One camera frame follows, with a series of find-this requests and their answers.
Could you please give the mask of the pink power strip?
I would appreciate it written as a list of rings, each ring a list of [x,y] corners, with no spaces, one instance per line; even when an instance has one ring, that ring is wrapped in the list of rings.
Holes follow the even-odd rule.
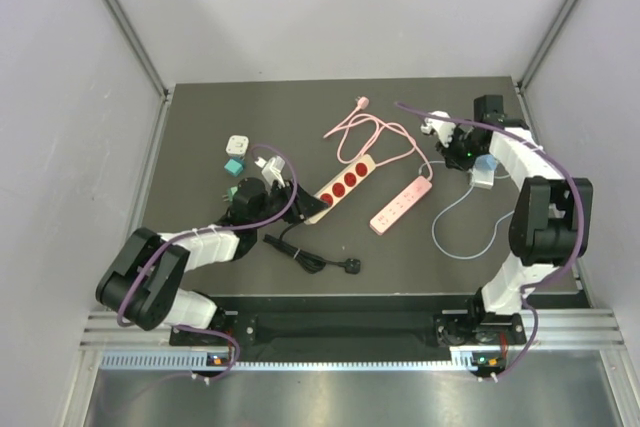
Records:
[[[383,235],[431,189],[431,181],[419,175],[371,218],[369,227]]]

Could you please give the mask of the teal usb charger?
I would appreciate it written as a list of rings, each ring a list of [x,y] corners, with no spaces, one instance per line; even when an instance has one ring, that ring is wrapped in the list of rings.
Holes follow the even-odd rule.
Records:
[[[244,172],[244,169],[244,162],[236,158],[230,158],[224,165],[224,170],[233,177],[240,176]]]

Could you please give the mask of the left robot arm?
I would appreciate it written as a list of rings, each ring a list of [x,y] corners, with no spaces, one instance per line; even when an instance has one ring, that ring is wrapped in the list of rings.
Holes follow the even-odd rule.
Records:
[[[135,230],[99,281],[96,300],[122,324],[145,331],[184,325],[203,342],[216,343],[226,334],[227,321],[213,300],[181,288],[184,274],[241,259],[263,226],[278,220],[296,224],[328,208],[326,199],[291,181],[267,186],[258,178],[243,179],[226,212],[210,226],[174,234]]]

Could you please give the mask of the white square plug adapter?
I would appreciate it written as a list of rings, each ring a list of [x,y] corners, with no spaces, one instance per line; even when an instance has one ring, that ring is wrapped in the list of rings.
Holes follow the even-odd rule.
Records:
[[[232,158],[243,158],[249,150],[250,141],[244,135],[231,135],[227,141],[225,152]]]

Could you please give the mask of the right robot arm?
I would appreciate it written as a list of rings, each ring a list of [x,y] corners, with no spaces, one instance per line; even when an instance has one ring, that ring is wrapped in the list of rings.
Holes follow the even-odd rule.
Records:
[[[421,130],[436,135],[436,149],[446,167],[475,173],[482,159],[494,160],[519,191],[509,226],[508,257],[469,299],[466,316],[441,329],[487,343],[514,326],[531,293],[585,253],[593,185],[558,167],[535,143],[527,123],[505,113],[499,95],[476,98],[471,120],[455,122],[435,111]]]

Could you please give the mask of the beige red power strip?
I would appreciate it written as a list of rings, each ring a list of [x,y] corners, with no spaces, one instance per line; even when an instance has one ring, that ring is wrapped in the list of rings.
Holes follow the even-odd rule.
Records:
[[[326,208],[306,219],[304,223],[306,225],[318,223],[331,210],[335,209],[337,205],[356,187],[358,187],[375,169],[375,162],[369,154],[364,154],[349,163],[314,194],[314,197],[323,202],[326,205]]]

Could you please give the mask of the white usb charger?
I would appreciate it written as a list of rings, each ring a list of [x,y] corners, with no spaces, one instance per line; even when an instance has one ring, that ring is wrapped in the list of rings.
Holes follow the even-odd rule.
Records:
[[[469,185],[472,188],[490,190],[494,186],[495,174],[493,171],[473,169],[469,177]]]

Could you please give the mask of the green usb charger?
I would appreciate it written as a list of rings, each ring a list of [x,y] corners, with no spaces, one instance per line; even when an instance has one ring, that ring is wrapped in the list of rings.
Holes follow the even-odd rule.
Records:
[[[236,192],[237,192],[237,187],[236,186],[232,186],[232,187],[228,188],[225,191],[225,193],[223,194],[222,200],[224,202],[226,202],[226,203],[231,203]]]

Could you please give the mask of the blue usb charger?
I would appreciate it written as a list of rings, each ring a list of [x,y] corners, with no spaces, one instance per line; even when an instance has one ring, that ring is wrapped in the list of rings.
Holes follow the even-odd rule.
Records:
[[[497,166],[497,160],[490,154],[479,156],[474,164],[474,167],[482,172],[494,172],[497,169]]]

